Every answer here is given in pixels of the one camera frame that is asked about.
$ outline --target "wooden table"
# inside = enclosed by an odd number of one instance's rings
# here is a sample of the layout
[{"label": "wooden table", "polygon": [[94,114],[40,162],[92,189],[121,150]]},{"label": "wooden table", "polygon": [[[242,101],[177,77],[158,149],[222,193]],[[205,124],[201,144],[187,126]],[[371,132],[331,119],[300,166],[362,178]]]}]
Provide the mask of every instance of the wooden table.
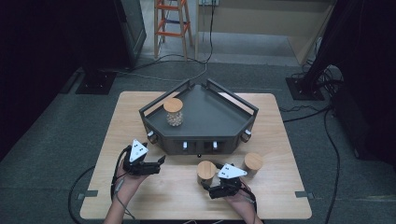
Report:
[{"label": "wooden table", "polygon": [[[120,152],[133,139],[147,142],[138,110],[162,92],[125,91],[120,95],[108,127],[88,190],[98,190],[96,197],[86,197],[80,214],[87,219],[103,219],[111,204],[110,182]],[[237,93],[257,106],[258,117],[247,143],[241,143],[230,155],[166,156],[158,175],[150,176],[128,204],[137,219],[241,219],[223,200],[212,200],[197,183],[200,161],[233,163],[242,167],[249,152],[262,155],[263,166],[253,177],[243,178],[257,197],[258,215],[263,219],[306,219],[312,215],[307,198],[297,198],[304,186],[291,151],[275,96],[268,93]],[[148,143],[146,162],[165,155]]]}]

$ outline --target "human hand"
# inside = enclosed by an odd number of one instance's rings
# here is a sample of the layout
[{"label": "human hand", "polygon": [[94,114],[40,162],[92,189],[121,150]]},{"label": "human hand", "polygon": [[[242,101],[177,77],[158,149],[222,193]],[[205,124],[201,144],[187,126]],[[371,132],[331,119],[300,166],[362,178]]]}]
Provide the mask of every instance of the human hand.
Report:
[{"label": "human hand", "polygon": [[[250,187],[241,179],[242,188],[246,188],[248,191]],[[243,190],[239,190],[234,196],[224,197],[224,200],[233,208],[233,210],[245,220],[247,224],[262,224],[262,221],[257,216],[254,209],[254,204],[250,195]]]},{"label": "human hand", "polygon": [[126,210],[126,205],[131,201],[134,194],[137,192],[140,184],[148,177],[148,175],[129,175],[122,169],[123,160],[117,169],[117,181],[115,188],[115,197],[113,203],[108,209],[105,222],[108,224],[121,223]]}]

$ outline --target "table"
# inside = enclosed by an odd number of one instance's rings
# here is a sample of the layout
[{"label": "table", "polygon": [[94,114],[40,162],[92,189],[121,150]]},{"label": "table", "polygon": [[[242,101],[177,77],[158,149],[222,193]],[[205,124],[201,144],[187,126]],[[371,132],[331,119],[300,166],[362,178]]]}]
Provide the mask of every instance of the table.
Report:
[{"label": "table", "polygon": [[[88,190],[98,190],[96,197],[86,197],[80,215],[87,219],[105,218],[111,205],[110,182],[120,152],[133,139],[148,142],[138,110],[159,97],[162,92],[125,91],[120,95]],[[268,93],[237,93],[260,110],[247,143],[229,155],[166,156],[158,175],[141,185],[128,204],[137,219],[241,219],[223,199],[210,199],[197,183],[200,161],[243,165],[249,152],[262,155],[263,167],[253,177],[243,178],[257,197],[258,215],[264,219],[306,219],[312,215],[307,198],[298,198],[304,191],[289,139],[276,104]],[[159,147],[148,143],[146,162],[164,155]]]},{"label": "table", "polygon": [[[211,20],[211,6],[203,10],[200,1],[196,0],[197,60],[201,41],[199,32],[209,32]],[[323,34],[333,7],[333,0],[222,0],[213,15],[212,32],[285,35],[298,63],[303,64]]]}]

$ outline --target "glass jar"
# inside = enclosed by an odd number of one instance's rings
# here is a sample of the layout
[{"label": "glass jar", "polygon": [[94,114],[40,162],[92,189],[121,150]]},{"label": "glass jar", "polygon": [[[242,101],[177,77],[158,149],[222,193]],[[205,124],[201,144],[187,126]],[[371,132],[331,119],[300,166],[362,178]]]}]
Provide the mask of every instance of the glass jar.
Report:
[{"label": "glass jar", "polygon": [[166,121],[171,126],[179,126],[183,123],[183,103],[177,98],[171,98],[163,104],[166,110]]}]

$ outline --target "jar lid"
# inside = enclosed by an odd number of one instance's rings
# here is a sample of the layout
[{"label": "jar lid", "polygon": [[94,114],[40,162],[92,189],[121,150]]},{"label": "jar lid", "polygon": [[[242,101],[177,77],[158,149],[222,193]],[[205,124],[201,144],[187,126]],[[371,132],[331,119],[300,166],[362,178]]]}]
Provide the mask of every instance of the jar lid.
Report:
[{"label": "jar lid", "polygon": [[183,107],[183,102],[177,98],[171,98],[163,104],[163,108],[169,113],[176,113]]},{"label": "jar lid", "polygon": [[260,170],[262,168],[262,156],[258,153],[249,152],[245,156],[245,165],[251,170]]},{"label": "jar lid", "polygon": [[197,174],[202,179],[211,179],[215,176],[216,166],[211,161],[201,161],[197,167]]}]

